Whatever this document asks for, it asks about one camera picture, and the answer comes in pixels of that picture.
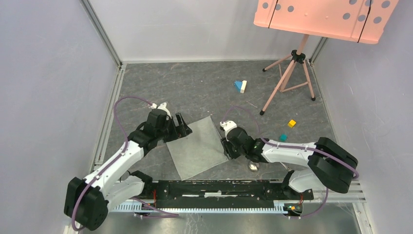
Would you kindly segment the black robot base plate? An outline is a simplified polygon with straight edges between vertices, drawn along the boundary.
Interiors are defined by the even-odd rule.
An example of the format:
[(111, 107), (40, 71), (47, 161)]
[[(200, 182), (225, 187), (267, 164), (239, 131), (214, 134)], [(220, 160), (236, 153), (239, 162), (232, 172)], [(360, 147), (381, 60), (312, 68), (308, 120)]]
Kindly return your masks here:
[(160, 208), (271, 208), (274, 201), (313, 200), (279, 180), (159, 180), (147, 183), (138, 199)]

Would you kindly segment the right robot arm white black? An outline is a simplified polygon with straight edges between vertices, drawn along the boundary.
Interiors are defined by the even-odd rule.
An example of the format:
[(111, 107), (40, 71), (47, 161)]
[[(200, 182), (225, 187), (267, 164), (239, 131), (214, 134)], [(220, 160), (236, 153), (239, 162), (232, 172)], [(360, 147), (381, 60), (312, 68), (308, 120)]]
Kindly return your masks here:
[(289, 163), (305, 167), (288, 173), (281, 186), (282, 195), (294, 199), (315, 188), (346, 194), (354, 178), (358, 160), (327, 137), (316, 142), (286, 143), (253, 138), (241, 127), (221, 127), (222, 143), (229, 158), (245, 156), (254, 163)]

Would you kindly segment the grey cloth napkin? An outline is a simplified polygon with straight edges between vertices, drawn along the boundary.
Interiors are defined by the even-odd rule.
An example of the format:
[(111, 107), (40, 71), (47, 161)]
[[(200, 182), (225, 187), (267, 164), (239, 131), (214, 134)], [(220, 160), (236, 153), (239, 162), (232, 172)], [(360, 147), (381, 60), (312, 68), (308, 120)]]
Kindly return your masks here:
[(190, 179), (228, 161), (220, 134), (210, 116), (189, 124), (192, 133), (167, 143), (181, 180)]

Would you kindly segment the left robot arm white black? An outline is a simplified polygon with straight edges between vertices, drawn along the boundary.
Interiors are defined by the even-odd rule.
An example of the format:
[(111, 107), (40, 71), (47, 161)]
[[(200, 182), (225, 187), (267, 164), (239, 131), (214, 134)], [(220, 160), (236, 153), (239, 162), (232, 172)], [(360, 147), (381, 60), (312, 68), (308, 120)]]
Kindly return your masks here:
[(110, 159), (83, 179), (74, 177), (68, 183), (63, 212), (73, 225), (80, 224), (74, 229), (94, 231), (103, 224), (109, 211), (127, 199), (137, 195), (143, 199), (150, 197), (151, 183), (135, 175), (119, 182), (120, 177), (159, 141), (167, 143), (191, 133), (180, 113), (172, 117), (167, 110), (151, 110), (147, 120), (127, 136)]

